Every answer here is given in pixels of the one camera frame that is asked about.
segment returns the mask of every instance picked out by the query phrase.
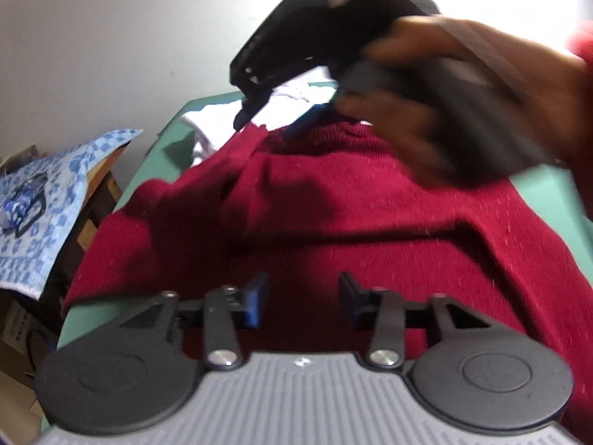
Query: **hand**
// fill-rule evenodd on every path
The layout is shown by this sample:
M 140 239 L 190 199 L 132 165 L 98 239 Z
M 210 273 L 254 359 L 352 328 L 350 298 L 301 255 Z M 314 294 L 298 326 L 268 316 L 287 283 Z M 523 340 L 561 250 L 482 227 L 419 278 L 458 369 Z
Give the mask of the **hand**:
M 399 18 L 391 33 L 370 43 L 363 55 L 387 67 L 406 67 L 438 56 L 462 59 L 474 64 L 495 88 L 504 91 L 491 71 L 441 26 L 443 18 Z M 524 132 L 559 159 L 573 160 L 588 130 L 583 109 L 584 62 L 482 23 L 463 23 L 494 47 L 523 77 L 524 101 L 521 106 L 511 100 L 509 104 L 518 112 Z M 438 125 L 434 109 L 386 91 L 345 96 L 336 102 L 336 108 L 344 115 L 373 124 L 374 132 L 391 145 L 420 184 L 426 187 L 447 184 L 451 165 L 429 142 Z

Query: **black circular disc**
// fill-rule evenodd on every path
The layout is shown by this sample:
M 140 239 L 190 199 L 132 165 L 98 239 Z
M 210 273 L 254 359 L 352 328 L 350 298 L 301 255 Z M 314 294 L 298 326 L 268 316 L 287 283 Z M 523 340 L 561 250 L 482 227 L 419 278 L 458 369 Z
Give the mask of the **black circular disc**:
M 437 343 L 414 364 L 422 397 L 478 428 L 530 428 L 557 416 L 572 392 L 570 369 L 551 349 L 520 335 L 484 333 Z
M 196 370 L 195 361 L 166 341 L 126 333 L 107 343 L 80 340 L 48 356 L 36 389 L 51 423 L 112 435 L 171 415 L 195 389 Z

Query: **white wall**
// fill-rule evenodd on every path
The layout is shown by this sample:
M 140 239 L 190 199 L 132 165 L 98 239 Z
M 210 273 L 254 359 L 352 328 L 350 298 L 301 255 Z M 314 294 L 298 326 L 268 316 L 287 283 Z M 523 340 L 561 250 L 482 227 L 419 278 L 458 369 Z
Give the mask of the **white wall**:
M 281 0 L 0 0 L 0 154 L 56 152 L 117 127 L 156 132 L 188 100 L 231 91 L 228 64 Z M 436 0 L 441 9 L 560 46 L 576 0 Z

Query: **metal screw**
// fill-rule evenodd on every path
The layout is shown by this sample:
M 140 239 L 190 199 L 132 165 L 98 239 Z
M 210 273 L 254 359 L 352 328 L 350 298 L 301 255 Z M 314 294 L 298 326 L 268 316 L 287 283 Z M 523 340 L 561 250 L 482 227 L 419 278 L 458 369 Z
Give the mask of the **metal screw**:
M 390 367 L 400 360 L 400 356 L 392 349 L 378 349 L 369 355 L 369 359 L 375 365 Z
M 216 349 L 208 354 L 208 361 L 217 366 L 231 366 L 239 356 L 230 349 Z
M 299 356 L 293 363 L 299 368 L 307 368 L 309 365 L 313 364 L 313 362 L 306 356 Z

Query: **gray ribbed plate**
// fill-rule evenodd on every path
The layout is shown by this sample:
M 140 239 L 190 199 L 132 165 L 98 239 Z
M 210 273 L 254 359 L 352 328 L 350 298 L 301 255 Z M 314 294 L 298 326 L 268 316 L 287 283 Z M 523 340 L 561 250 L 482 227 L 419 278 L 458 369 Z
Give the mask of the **gray ribbed plate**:
M 457 429 L 422 408 L 395 374 L 350 353 L 254 353 L 235 371 L 211 372 L 174 416 L 140 432 L 82 437 L 53 427 L 43 445 L 569 445 L 556 425 L 514 437 Z

